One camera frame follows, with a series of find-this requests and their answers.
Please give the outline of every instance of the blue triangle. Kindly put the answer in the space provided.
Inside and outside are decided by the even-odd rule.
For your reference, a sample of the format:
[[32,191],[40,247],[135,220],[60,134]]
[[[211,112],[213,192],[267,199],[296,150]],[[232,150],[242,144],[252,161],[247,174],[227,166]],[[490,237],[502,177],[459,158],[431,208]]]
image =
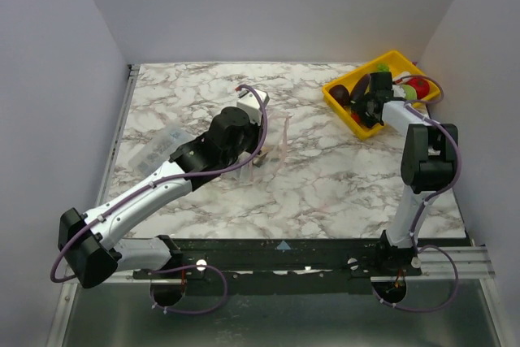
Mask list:
[[287,251],[287,250],[290,250],[291,247],[289,247],[289,244],[287,244],[285,242],[285,240],[283,240],[281,243],[279,243],[279,245],[276,247],[276,249],[281,249],[282,251]]

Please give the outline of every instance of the yellow tray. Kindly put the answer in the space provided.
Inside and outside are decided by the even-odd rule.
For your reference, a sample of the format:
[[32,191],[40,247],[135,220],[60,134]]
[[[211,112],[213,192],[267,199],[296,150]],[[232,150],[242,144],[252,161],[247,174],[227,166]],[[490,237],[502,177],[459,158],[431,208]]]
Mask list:
[[[397,50],[391,50],[382,56],[378,57],[375,60],[366,63],[360,67],[357,67],[352,72],[347,73],[346,75],[339,77],[330,83],[327,83],[322,87],[323,91],[323,99],[325,102],[334,110],[336,114],[345,122],[350,130],[360,139],[365,140],[368,137],[374,136],[377,132],[379,132],[384,126],[376,124],[372,129],[366,128],[358,124],[351,116],[349,108],[343,108],[340,104],[332,97],[332,95],[328,92],[329,89],[334,87],[335,85],[344,85],[345,88],[352,92],[354,85],[358,82],[359,79],[362,78],[366,73],[372,73],[378,71],[378,64],[385,63],[390,68],[390,72],[392,73],[392,77],[399,75],[404,71],[408,71],[414,75],[424,75],[419,68],[415,67],[411,61],[409,61],[405,56],[399,53]],[[439,88],[428,81],[430,85],[430,93],[423,99],[425,101],[429,101],[440,94]],[[415,103],[414,106],[420,106],[420,103]]]

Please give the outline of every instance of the marble surface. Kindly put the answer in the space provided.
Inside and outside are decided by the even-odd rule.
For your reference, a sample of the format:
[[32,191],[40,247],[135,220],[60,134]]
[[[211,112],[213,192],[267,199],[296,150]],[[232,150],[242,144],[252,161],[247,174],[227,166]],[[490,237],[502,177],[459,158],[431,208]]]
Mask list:
[[[128,160],[169,121],[198,135],[233,88],[267,91],[269,110],[290,115],[288,154],[276,176],[253,184],[217,179],[163,207],[128,236],[205,238],[379,237],[393,218],[403,184],[404,138],[390,128],[359,141],[323,101],[321,86],[350,64],[175,63],[143,65],[110,185],[110,198],[140,176]],[[462,237],[451,193],[435,202],[420,236]]]

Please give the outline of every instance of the gray floor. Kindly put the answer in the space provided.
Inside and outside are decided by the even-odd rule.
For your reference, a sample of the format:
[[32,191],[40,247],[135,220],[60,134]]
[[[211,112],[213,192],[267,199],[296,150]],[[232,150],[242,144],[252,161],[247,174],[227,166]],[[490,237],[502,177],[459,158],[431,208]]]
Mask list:
[[[409,284],[405,303],[433,306],[448,282]],[[104,284],[79,289],[66,346],[498,346],[480,284],[464,281],[457,300],[434,314],[408,314],[372,296],[232,297],[205,316],[152,310],[147,284]],[[186,297],[185,309],[210,306],[215,297]]]

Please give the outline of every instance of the gray wall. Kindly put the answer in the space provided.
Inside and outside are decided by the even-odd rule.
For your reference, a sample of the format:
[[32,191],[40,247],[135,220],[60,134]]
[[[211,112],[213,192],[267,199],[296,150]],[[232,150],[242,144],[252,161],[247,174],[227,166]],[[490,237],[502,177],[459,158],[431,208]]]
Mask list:
[[418,59],[452,0],[94,0],[127,60]]
[[457,124],[466,226],[489,248],[520,340],[520,0],[454,0],[420,65],[445,86],[434,114]]
[[0,345],[46,341],[59,216],[91,206],[128,69],[93,0],[0,0]]

